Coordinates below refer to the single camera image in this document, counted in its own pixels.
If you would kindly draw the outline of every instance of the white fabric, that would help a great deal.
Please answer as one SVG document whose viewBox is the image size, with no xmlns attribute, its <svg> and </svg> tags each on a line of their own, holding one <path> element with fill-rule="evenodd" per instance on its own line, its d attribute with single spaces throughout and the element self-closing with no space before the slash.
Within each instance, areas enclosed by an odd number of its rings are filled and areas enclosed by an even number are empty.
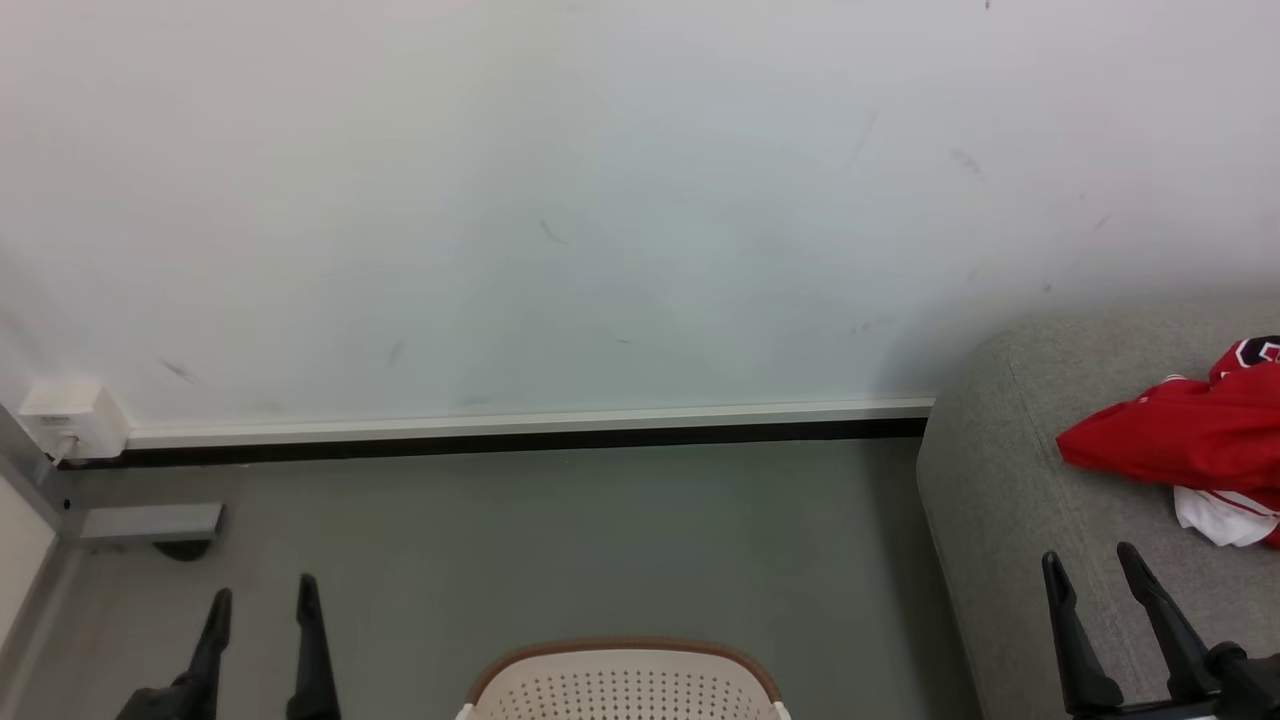
<svg viewBox="0 0 1280 720">
<path fill-rule="evenodd" d="M 1175 487 L 1174 509 L 1181 527 L 1196 528 L 1217 546 L 1253 544 L 1280 525 L 1280 514 L 1234 492 L 1215 496 Z"/>
</svg>

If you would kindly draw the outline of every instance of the gray floor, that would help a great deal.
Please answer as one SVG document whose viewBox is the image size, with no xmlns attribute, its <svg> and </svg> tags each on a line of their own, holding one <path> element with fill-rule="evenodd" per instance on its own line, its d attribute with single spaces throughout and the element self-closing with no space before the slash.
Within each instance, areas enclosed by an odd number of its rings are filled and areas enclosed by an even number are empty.
<svg viewBox="0 0 1280 720">
<path fill-rule="evenodd" d="M 184 669 L 234 593 L 219 716 L 280 719 L 298 574 L 316 575 L 343 715 L 449 719 L 540 641 L 737 646 L 796 720 L 977 719 L 914 482 L 918 441 L 548 451 L 84 475 L 113 505 L 225 500 L 178 564 L 86 556 L 19 717 L 114 717 Z"/>
</svg>

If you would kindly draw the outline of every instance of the white wall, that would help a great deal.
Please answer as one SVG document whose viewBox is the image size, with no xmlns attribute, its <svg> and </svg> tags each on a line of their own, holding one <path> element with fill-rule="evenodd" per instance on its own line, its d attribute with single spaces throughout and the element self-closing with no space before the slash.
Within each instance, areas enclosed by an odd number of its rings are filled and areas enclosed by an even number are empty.
<svg viewBox="0 0 1280 720">
<path fill-rule="evenodd" d="M 0 401 L 141 427 L 932 395 L 1280 274 L 1280 4 L 9 0 Z"/>
<path fill-rule="evenodd" d="M 54 529 L 0 478 L 0 647 L 52 547 Z"/>
</svg>

